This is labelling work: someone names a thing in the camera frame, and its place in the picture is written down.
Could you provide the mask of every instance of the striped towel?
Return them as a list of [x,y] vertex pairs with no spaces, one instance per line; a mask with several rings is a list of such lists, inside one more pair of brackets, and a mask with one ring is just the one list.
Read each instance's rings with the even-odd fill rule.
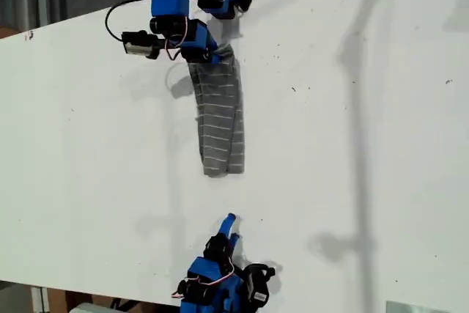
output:
[[199,149],[204,174],[244,172],[243,97],[232,47],[215,52],[218,64],[189,64],[196,95]]

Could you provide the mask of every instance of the white table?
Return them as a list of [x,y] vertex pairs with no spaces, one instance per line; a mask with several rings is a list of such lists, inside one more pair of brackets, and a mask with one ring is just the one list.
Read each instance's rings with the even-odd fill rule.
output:
[[166,87],[185,64],[125,55],[105,11],[2,40],[0,279],[177,304],[233,212],[245,258],[281,269],[264,312],[467,312],[467,4],[255,0],[232,41],[246,171],[222,179]]

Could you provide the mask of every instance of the cloth fold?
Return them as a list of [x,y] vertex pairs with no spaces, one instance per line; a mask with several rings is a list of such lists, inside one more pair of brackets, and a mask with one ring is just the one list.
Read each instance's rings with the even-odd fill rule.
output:
[[199,150],[210,177],[244,172],[243,95],[239,64],[230,45],[218,64],[189,64],[198,111]]

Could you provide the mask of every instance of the blue robotic arm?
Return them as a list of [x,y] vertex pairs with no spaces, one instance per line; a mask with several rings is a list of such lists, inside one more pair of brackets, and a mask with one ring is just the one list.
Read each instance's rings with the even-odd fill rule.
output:
[[[247,11],[251,2],[198,0],[198,5],[216,18],[228,20],[235,18],[235,9]],[[157,59],[161,49],[168,51],[178,48],[187,62],[215,64],[219,61],[220,58],[214,54],[218,46],[207,25],[200,20],[189,19],[189,0],[152,0],[151,10],[150,29],[153,34],[145,31],[122,33],[126,53]]]

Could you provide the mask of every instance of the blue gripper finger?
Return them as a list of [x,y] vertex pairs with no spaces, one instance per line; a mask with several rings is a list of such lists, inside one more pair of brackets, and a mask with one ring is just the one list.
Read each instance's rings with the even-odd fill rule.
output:
[[233,213],[228,214],[228,216],[223,220],[223,223],[221,223],[220,229],[218,230],[218,233],[224,234],[226,237],[228,237],[229,230],[232,228],[233,223],[236,220],[236,215]]
[[231,248],[234,248],[236,246],[237,239],[240,238],[238,234],[235,234],[234,232],[232,235],[229,237],[229,246]]

